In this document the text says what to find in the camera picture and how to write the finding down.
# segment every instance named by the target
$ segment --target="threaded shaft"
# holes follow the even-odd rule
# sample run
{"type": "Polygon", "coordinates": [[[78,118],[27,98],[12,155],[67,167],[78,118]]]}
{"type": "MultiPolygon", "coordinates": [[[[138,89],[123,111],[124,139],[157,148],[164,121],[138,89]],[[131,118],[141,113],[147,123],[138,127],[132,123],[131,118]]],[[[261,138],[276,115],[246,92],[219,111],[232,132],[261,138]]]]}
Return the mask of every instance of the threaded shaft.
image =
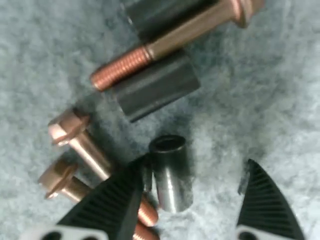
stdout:
{"type": "Polygon", "coordinates": [[[138,211],[138,218],[147,227],[153,227],[158,221],[158,213],[155,208],[142,195],[141,203],[138,211]]]}
{"type": "Polygon", "coordinates": [[[138,222],[134,229],[133,240],[159,240],[159,236],[138,222]]]}
{"type": "Polygon", "coordinates": [[[147,66],[152,59],[145,46],[136,48],[92,74],[91,82],[100,92],[147,66]]]}

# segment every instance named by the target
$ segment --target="dark metal tube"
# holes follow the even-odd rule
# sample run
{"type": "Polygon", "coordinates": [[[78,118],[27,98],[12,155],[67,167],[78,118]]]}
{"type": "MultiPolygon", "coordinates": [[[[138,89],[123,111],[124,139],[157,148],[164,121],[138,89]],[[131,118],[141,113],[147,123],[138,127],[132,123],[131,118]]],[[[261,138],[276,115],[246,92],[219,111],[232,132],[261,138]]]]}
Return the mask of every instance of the dark metal tube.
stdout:
{"type": "Polygon", "coordinates": [[[193,203],[191,171],[186,140],[178,135],[156,138],[149,145],[160,207],[171,213],[193,203]]]}
{"type": "Polygon", "coordinates": [[[180,51],[120,82],[113,91],[124,114],[134,122],[199,87],[188,56],[180,51]]]}
{"type": "Polygon", "coordinates": [[[212,5],[216,0],[140,0],[122,4],[130,24],[143,42],[164,34],[177,25],[212,5]]]}

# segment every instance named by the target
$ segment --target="textured fabric surface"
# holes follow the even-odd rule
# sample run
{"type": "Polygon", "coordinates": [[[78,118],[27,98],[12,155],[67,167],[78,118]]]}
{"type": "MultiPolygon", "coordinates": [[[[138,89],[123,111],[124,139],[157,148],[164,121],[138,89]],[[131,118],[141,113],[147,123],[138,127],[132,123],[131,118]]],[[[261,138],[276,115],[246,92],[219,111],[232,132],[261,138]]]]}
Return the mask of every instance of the textured fabric surface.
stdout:
{"type": "Polygon", "coordinates": [[[187,46],[202,88],[135,124],[90,74],[138,43],[118,0],[0,0],[0,239],[55,223],[73,206],[44,200],[37,179],[68,147],[48,122],[74,104],[108,156],[129,162],[163,133],[180,134],[194,162],[194,204],[160,210],[161,239],[231,239],[243,161],[269,173],[310,240],[320,236],[320,2],[268,0],[246,30],[229,23],[187,46]]]}

